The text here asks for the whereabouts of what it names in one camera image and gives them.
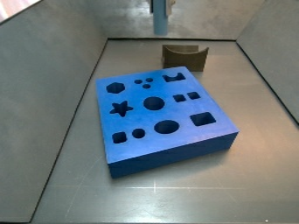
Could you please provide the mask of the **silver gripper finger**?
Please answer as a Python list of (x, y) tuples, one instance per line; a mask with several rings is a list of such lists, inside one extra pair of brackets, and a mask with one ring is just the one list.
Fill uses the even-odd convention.
[(149, 0), (150, 1), (150, 13), (154, 13), (154, 0)]
[(167, 13), (167, 16), (170, 16), (173, 14), (173, 0), (167, 0), (166, 13)]

